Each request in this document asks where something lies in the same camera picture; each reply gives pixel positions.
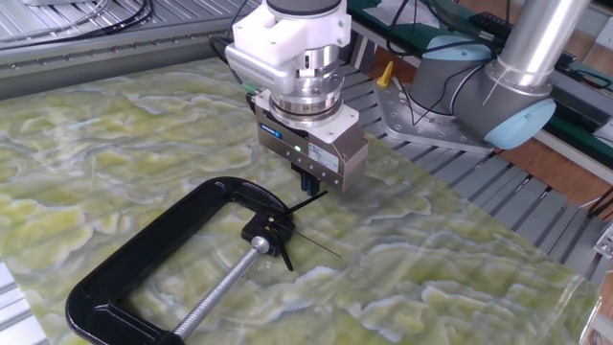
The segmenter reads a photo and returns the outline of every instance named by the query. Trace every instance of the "yellow handle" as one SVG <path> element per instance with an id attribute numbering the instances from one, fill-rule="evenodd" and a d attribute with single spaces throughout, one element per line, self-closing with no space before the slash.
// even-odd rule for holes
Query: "yellow handle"
<path id="1" fill-rule="evenodd" d="M 390 63 L 388 63 L 387 67 L 385 68 L 385 72 L 383 73 L 383 76 L 381 76 L 381 78 L 379 78 L 379 80 L 376 81 L 376 84 L 379 86 L 383 86 L 383 87 L 386 87 L 387 85 L 389 85 L 390 78 L 392 77 L 393 69 L 394 69 L 394 62 L 390 61 Z"/>

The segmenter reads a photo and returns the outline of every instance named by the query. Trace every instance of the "white label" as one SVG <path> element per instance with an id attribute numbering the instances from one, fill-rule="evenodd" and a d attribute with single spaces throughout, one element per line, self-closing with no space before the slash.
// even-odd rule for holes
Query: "white label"
<path id="1" fill-rule="evenodd" d="M 324 167 L 338 173 L 338 157 L 325 149 L 308 143 L 308 156 Z"/>

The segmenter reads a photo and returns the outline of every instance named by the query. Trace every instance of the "green marble surface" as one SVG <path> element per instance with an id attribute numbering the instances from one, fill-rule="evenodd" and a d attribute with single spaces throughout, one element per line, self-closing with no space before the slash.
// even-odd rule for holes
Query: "green marble surface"
<path id="1" fill-rule="evenodd" d="M 0 103 L 0 256 L 52 344 L 88 272 L 202 181 L 299 178 L 260 147 L 244 92 L 205 60 Z M 297 215 L 296 270 L 262 258 L 189 344 L 573 344 L 597 288 L 383 143 L 366 174 Z M 125 302 L 173 329 L 249 248 L 222 209 Z"/>

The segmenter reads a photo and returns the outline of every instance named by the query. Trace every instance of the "threaded rod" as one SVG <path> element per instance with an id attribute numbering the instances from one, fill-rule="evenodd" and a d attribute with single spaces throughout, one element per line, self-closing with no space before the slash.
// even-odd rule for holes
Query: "threaded rod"
<path id="1" fill-rule="evenodd" d="M 172 331 L 184 341 L 192 335 L 204 318 L 221 301 L 221 298 L 232 288 L 238 279 L 249 269 L 262 253 L 268 252 L 269 244 L 266 239 L 255 237 L 251 244 L 253 247 L 232 267 L 230 272 L 190 311 L 190 313 Z"/>

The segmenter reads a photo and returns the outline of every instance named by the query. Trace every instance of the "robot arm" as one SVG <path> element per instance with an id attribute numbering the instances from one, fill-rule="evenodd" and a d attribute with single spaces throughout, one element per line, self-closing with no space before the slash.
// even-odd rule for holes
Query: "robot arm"
<path id="1" fill-rule="evenodd" d="M 479 46 L 425 54 L 411 101 L 428 108 L 444 94 L 432 116 L 455 116 L 476 139 L 516 148 L 553 116 L 556 104 L 547 79 L 588 5 L 589 0 L 528 0 L 504 50 L 492 61 Z M 437 37 L 428 48 L 451 40 L 462 39 Z"/>
<path id="2" fill-rule="evenodd" d="M 345 0 L 268 0 L 234 25 L 230 67 L 266 90 L 255 97 L 260 143 L 292 163 L 303 190 L 347 190 L 364 171 L 368 141 L 343 104 L 336 74 L 351 40 Z"/>

